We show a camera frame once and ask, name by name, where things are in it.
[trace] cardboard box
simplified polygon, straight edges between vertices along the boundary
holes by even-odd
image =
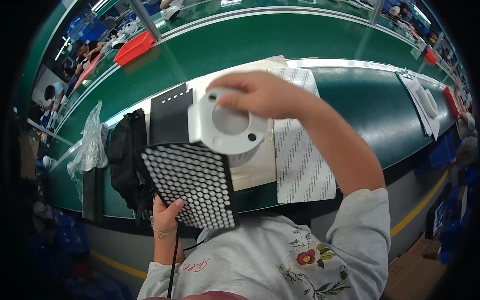
[[[20,136],[20,151],[22,156],[22,169],[20,176],[35,179],[36,154],[40,141],[34,140],[27,132]]]
[[[438,261],[405,253],[388,266],[384,296],[390,300],[424,300],[445,270]]]
[[[430,247],[433,240],[425,239],[425,233],[407,250],[407,253],[422,257]]]
[[[431,243],[431,245],[428,247],[426,253],[423,255],[423,258],[438,261],[438,258],[440,256],[440,249],[441,249],[440,242],[437,240],[434,240]]]

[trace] white sweatshirt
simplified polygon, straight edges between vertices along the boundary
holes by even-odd
[[[388,193],[363,189],[347,196],[326,242],[284,216],[204,230],[203,239],[175,265],[173,299],[213,290],[250,300],[379,299],[388,276]],[[170,270],[150,263],[138,299],[166,297]]]

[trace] gray floor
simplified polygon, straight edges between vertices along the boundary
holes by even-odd
[[[439,168],[421,177],[416,177],[413,172],[410,172],[387,187],[392,228],[417,207],[445,171],[445,168]],[[405,252],[416,241],[420,232],[425,228],[426,213],[441,190],[442,188],[416,218],[392,238],[392,246],[389,252],[390,260]],[[312,233],[318,239],[325,239],[326,232],[332,225],[339,206],[340,201],[335,200],[312,203],[312,211],[316,214],[316,217],[312,219]],[[148,264],[153,257],[152,237],[120,233],[91,225],[86,225],[86,231],[90,248],[93,251],[120,264],[147,272]],[[184,239],[181,243],[186,248],[193,246],[195,240]],[[130,287],[133,297],[136,298],[143,283],[141,278],[120,271],[94,257],[91,258],[91,265],[94,270],[109,274],[125,282]]]

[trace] red flower embroidery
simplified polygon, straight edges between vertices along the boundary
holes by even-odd
[[[315,250],[310,249],[307,252],[300,253],[297,257],[297,263],[300,265],[313,264],[315,262]]]

